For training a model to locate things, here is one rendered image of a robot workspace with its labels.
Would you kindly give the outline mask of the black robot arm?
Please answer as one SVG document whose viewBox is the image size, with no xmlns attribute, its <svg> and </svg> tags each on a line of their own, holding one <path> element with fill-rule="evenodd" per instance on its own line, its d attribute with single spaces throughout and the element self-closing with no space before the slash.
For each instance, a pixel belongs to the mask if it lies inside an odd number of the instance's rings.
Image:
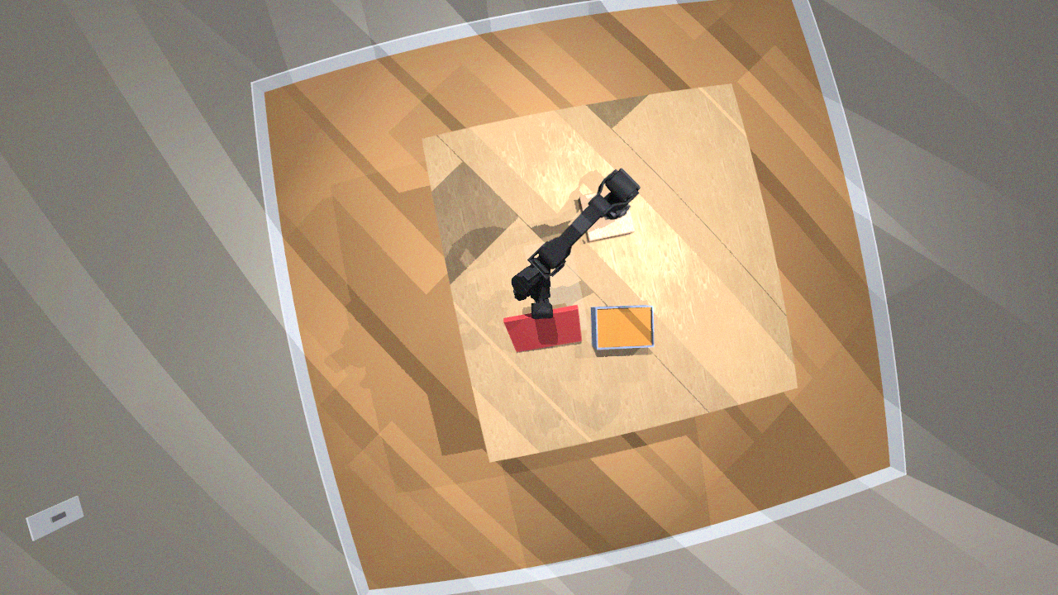
<svg viewBox="0 0 1058 595">
<path fill-rule="evenodd" d="M 606 196 L 601 195 L 604 184 L 606 188 L 612 191 L 606 193 Z M 527 259 L 531 266 L 527 266 L 522 269 L 519 274 L 512 276 L 511 283 L 515 300 L 527 300 L 529 295 L 536 298 L 534 286 L 539 285 L 539 282 L 549 281 L 550 276 L 553 278 L 557 275 L 560 269 L 565 266 L 565 259 L 570 256 L 572 245 L 600 217 L 605 217 L 608 220 L 623 218 L 631 208 L 630 202 L 638 195 L 640 185 L 632 180 L 630 174 L 625 173 L 622 167 L 619 172 L 615 169 L 608 174 L 598 185 L 596 196 L 587 203 L 587 208 L 572 221 L 572 226 L 567 227 L 567 230 L 553 240 L 544 242 L 530 259 Z M 536 254 L 539 257 L 534 257 Z M 550 269 L 553 269 L 551 273 Z"/>
</svg>

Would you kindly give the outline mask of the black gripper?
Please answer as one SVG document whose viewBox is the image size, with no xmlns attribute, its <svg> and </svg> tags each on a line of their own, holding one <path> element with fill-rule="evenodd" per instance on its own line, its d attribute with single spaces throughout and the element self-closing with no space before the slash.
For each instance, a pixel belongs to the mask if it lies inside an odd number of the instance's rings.
<svg viewBox="0 0 1058 595">
<path fill-rule="evenodd" d="M 531 319 L 552 319 L 553 308 L 548 298 L 550 298 L 550 280 L 539 282 L 534 286 L 534 301 L 531 303 Z"/>
</svg>

